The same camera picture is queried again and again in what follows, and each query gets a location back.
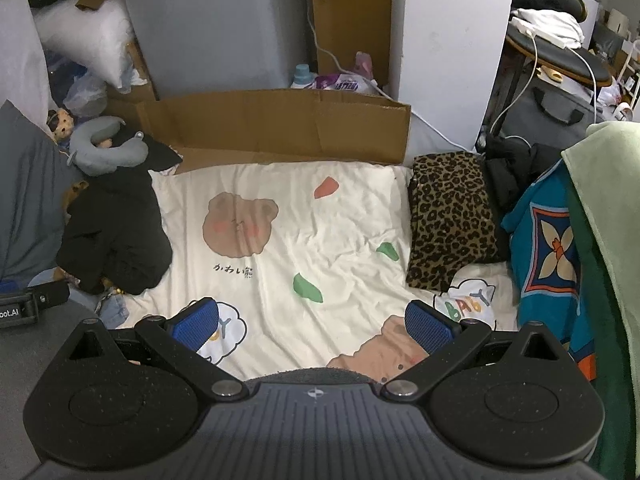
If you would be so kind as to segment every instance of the leopard print clothing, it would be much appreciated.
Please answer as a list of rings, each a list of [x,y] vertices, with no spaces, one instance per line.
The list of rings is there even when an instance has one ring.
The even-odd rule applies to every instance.
[[[409,286],[446,292],[463,267],[500,261],[489,196],[473,154],[417,157],[408,191],[413,231]]]

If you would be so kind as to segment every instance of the metal screw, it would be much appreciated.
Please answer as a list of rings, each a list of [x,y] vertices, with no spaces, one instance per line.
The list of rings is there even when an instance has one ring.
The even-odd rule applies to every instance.
[[[242,384],[238,381],[224,379],[214,383],[211,391],[220,397],[234,397],[242,392]]]
[[[418,386],[411,381],[398,379],[387,384],[386,390],[394,397],[411,397],[418,393]]]

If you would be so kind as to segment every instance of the blue patterned cloth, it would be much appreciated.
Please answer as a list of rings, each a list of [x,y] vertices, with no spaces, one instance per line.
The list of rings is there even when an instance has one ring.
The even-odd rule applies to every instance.
[[[518,322],[544,322],[576,362],[592,356],[593,335],[580,296],[580,260],[569,220],[569,173],[560,160],[542,174],[504,217],[511,266],[520,286]]]

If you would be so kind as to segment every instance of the green towel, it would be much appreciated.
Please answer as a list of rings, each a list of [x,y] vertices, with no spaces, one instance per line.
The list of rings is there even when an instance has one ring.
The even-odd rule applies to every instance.
[[[593,124],[587,134],[585,140],[562,152],[562,158],[602,254],[620,308],[628,343],[634,410],[639,413],[640,302],[636,289],[640,278],[640,124]],[[618,341],[618,344],[624,345],[624,342]],[[632,440],[638,474],[638,417],[635,422]]]
[[[636,412],[629,353],[616,295],[575,188],[566,190],[571,227],[582,264],[587,316],[595,341],[596,380],[606,418],[590,465],[609,480],[636,477]]]

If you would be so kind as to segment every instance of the white cloth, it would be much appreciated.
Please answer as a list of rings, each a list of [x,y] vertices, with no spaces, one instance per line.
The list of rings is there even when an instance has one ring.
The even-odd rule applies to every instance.
[[[556,10],[518,9],[516,16],[536,27],[571,43],[568,48],[580,48],[584,42],[584,33],[578,21],[567,12]]]
[[[0,106],[11,101],[49,136],[51,101],[44,51],[28,0],[0,0]]]

